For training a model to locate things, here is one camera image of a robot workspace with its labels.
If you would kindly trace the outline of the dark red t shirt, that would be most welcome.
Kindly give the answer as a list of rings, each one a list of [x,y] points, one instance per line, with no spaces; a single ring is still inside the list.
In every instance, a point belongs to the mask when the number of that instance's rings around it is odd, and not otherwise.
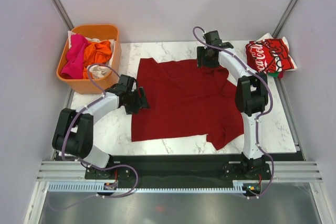
[[[137,80],[150,107],[132,116],[131,140],[206,135],[216,150],[225,147],[244,133],[228,76],[224,67],[198,68],[195,59],[141,59]]]

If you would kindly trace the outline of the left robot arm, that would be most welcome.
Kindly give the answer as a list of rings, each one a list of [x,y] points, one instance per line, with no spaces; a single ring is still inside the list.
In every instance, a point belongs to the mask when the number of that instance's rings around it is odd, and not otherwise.
[[[137,79],[121,75],[119,81],[104,89],[101,97],[79,109],[61,110],[55,129],[52,146],[61,153],[79,160],[85,167],[85,179],[127,179],[134,171],[130,165],[121,165],[113,156],[93,143],[94,125],[108,113],[124,108],[127,115],[148,109],[145,90]]]

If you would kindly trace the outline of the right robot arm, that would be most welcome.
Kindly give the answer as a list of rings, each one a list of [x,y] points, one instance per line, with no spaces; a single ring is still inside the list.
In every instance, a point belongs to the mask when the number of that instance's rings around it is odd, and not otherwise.
[[[270,112],[272,95],[265,73],[257,72],[244,63],[229,42],[223,42],[218,31],[203,33],[197,48],[197,66],[224,67],[237,82],[235,105],[242,114],[244,124],[244,147],[239,163],[226,163],[224,174],[227,179],[268,180],[272,170],[267,163],[266,152],[261,148],[261,116]]]

